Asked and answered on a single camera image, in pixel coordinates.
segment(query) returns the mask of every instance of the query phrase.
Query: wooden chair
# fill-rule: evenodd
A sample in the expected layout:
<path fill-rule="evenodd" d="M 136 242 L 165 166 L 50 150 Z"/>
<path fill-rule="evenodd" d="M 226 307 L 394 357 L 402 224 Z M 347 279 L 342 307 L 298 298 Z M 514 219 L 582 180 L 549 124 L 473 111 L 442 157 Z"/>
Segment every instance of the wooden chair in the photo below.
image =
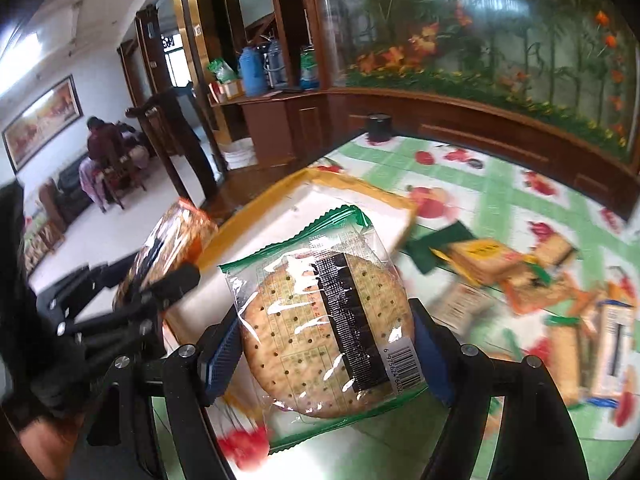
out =
<path fill-rule="evenodd" d="M 191 105 L 193 105 L 207 135 L 207 139 L 209 139 L 213 159 L 221 173 L 223 175 L 226 174 L 225 160 L 220 153 L 206 117 L 204 117 L 202 110 L 200 110 L 193 97 L 193 85 L 191 83 L 183 88 L 171 88 L 165 92 L 154 94 L 144 105 L 128 108 L 126 116 L 138 119 L 140 126 L 169 174 L 175 190 L 181 197 L 191 200 L 180 175 L 171 161 L 165 142 L 162 142 L 162 139 L 167 139 L 168 137 L 175 143 L 178 152 L 184 154 L 193 168 L 202 186 L 205 199 L 212 198 L 217 195 L 218 185 L 207 156 L 200 145 L 200 139 L 198 139 L 180 109 L 177 99 L 180 95 L 186 95 L 190 99 Z"/>
<path fill-rule="evenodd" d="M 116 147 L 111 139 L 103 139 L 102 147 L 106 153 L 109 163 L 108 166 L 100 169 L 100 172 L 96 176 L 96 180 L 104 183 L 104 186 L 113 197 L 115 203 L 118 204 L 121 209 L 124 209 L 122 200 L 118 196 L 117 188 L 111 184 L 112 181 L 117 180 L 118 182 L 122 182 L 123 179 L 128 178 L 129 188 L 141 187 L 146 191 L 146 187 L 142 182 L 140 171 L 133 163 L 129 152 L 124 148 L 124 139 L 122 137 L 120 137 L 120 141 L 120 146 Z M 118 156 L 118 152 L 124 152 L 125 154 Z"/>

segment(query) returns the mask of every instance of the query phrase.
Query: wooden counter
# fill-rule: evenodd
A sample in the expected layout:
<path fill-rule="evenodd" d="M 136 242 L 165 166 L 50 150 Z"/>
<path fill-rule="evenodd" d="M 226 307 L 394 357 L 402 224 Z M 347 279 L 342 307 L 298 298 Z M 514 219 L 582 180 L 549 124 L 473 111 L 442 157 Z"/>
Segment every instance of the wooden counter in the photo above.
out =
<path fill-rule="evenodd" d="M 555 126 L 478 102 L 423 92 L 331 88 L 239 98 L 258 163 L 304 160 L 344 142 L 367 115 L 393 117 L 403 135 L 500 156 L 572 187 L 627 219 L 640 195 L 631 166 Z"/>

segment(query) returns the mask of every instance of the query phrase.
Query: flower mural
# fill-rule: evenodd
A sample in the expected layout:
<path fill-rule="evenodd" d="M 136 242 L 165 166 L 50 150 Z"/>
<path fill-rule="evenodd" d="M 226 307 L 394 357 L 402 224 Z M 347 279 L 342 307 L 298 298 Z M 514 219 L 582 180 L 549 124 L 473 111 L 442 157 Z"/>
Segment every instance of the flower mural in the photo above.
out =
<path fill-rule="evenodd" d="M 436 92 L 628 160 L 636 38 L 609 0 L 322 0 L 338 85 Z"/>

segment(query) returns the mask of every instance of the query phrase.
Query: green checkered tablecloth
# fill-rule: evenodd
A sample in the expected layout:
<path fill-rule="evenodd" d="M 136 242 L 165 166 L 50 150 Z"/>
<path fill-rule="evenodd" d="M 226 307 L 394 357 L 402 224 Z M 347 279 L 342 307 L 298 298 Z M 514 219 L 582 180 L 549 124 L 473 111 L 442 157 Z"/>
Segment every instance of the green checkered tablecloth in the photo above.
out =
<path fill-rule="evenodd" d="M 419 203 L 411 236 L 420 237 L 456 220 L 478 237 L 495 237 L 519 251 L 536 243 L 535 227 L 546 224 L 579 249 L 568 273 L 581 288 L 613 282 L 637 295 L 640 290 L 640 248 L 628 242 L 620 218 L 580 193 L 515 164 L 439 142 L 396 137 L 371 144 L 362 136 L 329 153 L 315 166 L 360 177 L 374 186 L 409 196 Z M 435 269 L 422 275 L 403 253 L 395 257 L 410 297 L 428 304 L 454 277 Z M 531 348 L 542 334 L 544 312 L 516 316 L 498 302 L 498 313 L 470 336 L 492 341 L 512 330 L 518 346 Z M 635 325 L 635 352 L 630 367 L 640 368 L 640 322 Z M 640 433 L 640 399 L 622 427 L 613 409 L 581 405 L 570 411 L 590 477 L 605 479 Z M 183 478 L 172 447 L 166 409 L 154 400 L 162 456 L 170 480 Z M 404 406 L 360 421 L 348 428 L 310 439 L 270 456 L 260 472 L 238 472 L 238 478 L 299 480 L 419 478 L 438 440 L 447 410 L 428 391 Z M 474 478 L 489 473 L 497 431 L 484 440 Z"/>

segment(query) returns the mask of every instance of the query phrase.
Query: metal screw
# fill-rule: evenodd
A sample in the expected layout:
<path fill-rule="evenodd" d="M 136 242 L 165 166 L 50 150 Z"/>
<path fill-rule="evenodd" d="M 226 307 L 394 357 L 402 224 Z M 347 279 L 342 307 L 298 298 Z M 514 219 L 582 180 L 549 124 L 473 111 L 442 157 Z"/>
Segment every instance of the metal screw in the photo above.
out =
<path fill-rule="evenodd" d="M 469 344 L 462 345 L 462 346 L 460 347 L 460 349 L 462 350 L 462 353 L 463 353 L 464 355 L 468 355 L 469 357 L 473 357 L 474 355 L 478 355 L 478 352 L 479 352 L 479 350 L 478 350 L 478 347 L 477 347 L 477 346 L 475 346 L 475 345 L 469 345 Z"/>
<path fill-rule="evenodd" d="M 140 335 L 147 335 L 151 331 L 153 326 L 154 324 L 150 319 L 145 319 L 142 323 L 140 323 Z"/>
<path fill-rule="evenodd" d="M 531 368 L 540 368 L 542 366 L 542 359 L 535 355 L 528 355 L 524 359 Z"/>
<path fill-rule="evenodd" d="M 129 359 L 126 355 L 121 355 L 116 359 L 116 368 L 118 370 L 122 370 L 123 368 L 126 368 L 127 366 L 129 366 L 130 362 L 131 362 L 131 359 Z"/>
<path fill-rule="evenodd" d="M 178 355 L 180 357 L 191 357 L 195 353 L 196 353 L 196 347 L 193 345 L 181 346 L 180 349 L 178 350 Z"/>

